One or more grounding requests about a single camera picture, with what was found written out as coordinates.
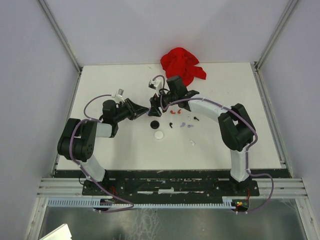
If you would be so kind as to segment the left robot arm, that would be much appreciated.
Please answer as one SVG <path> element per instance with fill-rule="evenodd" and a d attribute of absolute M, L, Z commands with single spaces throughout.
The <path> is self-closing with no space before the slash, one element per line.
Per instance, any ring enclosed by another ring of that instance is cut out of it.
<path fill-rule="evenodd" d="M 106 100 L 102 104 L 99 119 L 68 119 L 58 141 L 57 152 L 80 167 L 86 179 L 94 182 L 93 189 L 99 195 L 106 195 L 111 189 L 111 183 L 105 179 L 106 170 L 94 156 L 96 139 L 114 138 L 119 122 L 126 119 L 133 121 L 148 110 L 128 98 L 120 103 Z"/>

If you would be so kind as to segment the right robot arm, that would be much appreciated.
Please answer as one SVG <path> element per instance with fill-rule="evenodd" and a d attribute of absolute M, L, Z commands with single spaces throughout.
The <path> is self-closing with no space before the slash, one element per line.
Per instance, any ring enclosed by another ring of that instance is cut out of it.
<path fill-rule="evenodd" d="M 196 90 L 188 90 L 180 76 L 167 80 L 157 75 L 148 83 L 155 90 L 150 98 L 149 116 L 161 117 L 170 106 L 201 114 L 218 123 L 223 143 L 230 149 L 231 170 L 229 189 L 236 196 L 247 191 L 251 180 L 249 148 L 258 140 L 256 129 L 246 108 L 237 103 L 233 106 L 214 102 Z"/>

